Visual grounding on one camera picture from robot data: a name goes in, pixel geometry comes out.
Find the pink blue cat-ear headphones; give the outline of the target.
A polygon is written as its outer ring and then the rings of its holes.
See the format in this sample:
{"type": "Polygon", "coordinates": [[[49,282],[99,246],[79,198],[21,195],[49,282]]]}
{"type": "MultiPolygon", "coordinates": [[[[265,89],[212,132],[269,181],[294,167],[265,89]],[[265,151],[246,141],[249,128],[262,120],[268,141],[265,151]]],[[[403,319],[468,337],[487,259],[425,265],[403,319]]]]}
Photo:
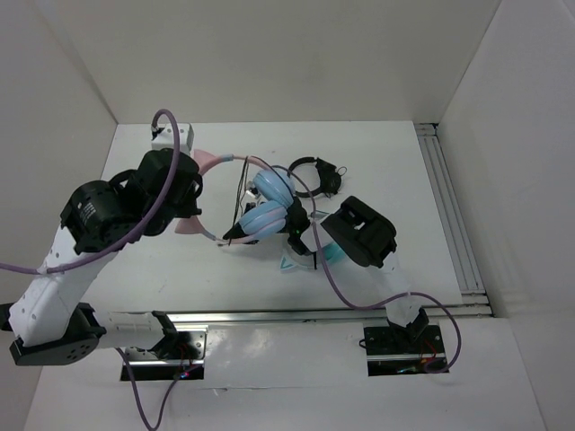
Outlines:
{"type": "Polygon", "coordinates": [[[293,182],[286,174],[275,171],[255,156],[214,155],[199,149],[193,150],[191,155],[199,164],[201,175],[221,163],[230,163],[235,160],[242,160],[246,165],[253,164],[261,167],[261,170],[254,176],[252,185],[265,201],[234,222],[223,238],[208,231],[197,215],[181,219],[175,227],[176,233],[200,234],[218,244],[246,244],[278,233],[286,226],[288,210],[296,203],[293,182]]]}

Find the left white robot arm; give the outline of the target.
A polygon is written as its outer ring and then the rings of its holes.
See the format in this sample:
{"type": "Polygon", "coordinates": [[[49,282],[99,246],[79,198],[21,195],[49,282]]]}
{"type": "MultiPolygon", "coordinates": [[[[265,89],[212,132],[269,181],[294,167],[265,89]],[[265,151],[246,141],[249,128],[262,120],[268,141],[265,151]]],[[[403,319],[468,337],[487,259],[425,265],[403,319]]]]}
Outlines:
{"type": "Polygon", "coordinates": [[[15,303],[1,307],[18,366],[70,365],[97,348],[138,347],[166,358],[187,341],[165,312],[96,312],[83,297],[128,243],[200,214],[198,164],[173,150],[147,152],[138,168],[74,191],[43,266],[15,303]]]}

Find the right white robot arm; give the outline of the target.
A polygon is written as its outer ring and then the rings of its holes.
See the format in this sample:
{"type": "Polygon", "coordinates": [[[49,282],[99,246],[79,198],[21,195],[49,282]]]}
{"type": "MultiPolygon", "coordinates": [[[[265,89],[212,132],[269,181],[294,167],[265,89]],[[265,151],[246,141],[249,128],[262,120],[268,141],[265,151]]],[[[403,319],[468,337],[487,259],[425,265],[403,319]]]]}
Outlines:
{"type": "MultiPolygon", "coordinates": [[[[224,240],[247,243],[285,233],[287,243],[297,254],[317,257],[320,251],[304,242],[305,235],[310,233],[317,245],[322,243],[319,233],[314,230],[312,217],[298,197],[291,198],[290,202],[285,206],[272,199],[250,209],[224,234],[224,240]]],[[[340,247],[354,263],[363,268],[383,269],[390,277],[388,284],[400,288],[397,298],[385,305],[387,321],[393,330],[395,347],[402,352],[413,351],[423,340],[429,318],[422,307],[413,302],[409,288],[401,286],[404,279],[394,260],[397,243],[392,222],[360,199],[349,197],[335,213],[324,217],[320,226],[329,241],[340,247]]]]}

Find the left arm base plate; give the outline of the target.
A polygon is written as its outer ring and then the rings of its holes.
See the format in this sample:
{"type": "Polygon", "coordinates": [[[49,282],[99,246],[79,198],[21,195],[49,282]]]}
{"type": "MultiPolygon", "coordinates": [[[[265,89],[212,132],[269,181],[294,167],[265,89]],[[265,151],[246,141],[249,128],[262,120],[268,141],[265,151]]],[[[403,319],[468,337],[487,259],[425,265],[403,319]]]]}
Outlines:
{"type": "Polygon", "coordinates": [[[137,382],[200,381],[205,374],[208,328],[180,332],[169,350],[126,347],[124,354],[137,382]]]}

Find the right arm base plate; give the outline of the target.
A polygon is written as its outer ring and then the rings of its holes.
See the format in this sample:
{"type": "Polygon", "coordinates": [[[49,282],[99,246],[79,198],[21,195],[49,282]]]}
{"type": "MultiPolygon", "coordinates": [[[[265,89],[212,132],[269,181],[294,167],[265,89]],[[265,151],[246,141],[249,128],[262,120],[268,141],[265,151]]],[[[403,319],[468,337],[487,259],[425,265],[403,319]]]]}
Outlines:
{"type": "Polygon", "coordinates": [[[401,344],[388,326],[365,327],[358,342],[367,355],[367,374],[373,376],[425,374],[447,366],[440,327],[428,326],[412,344],[401,344]]]}

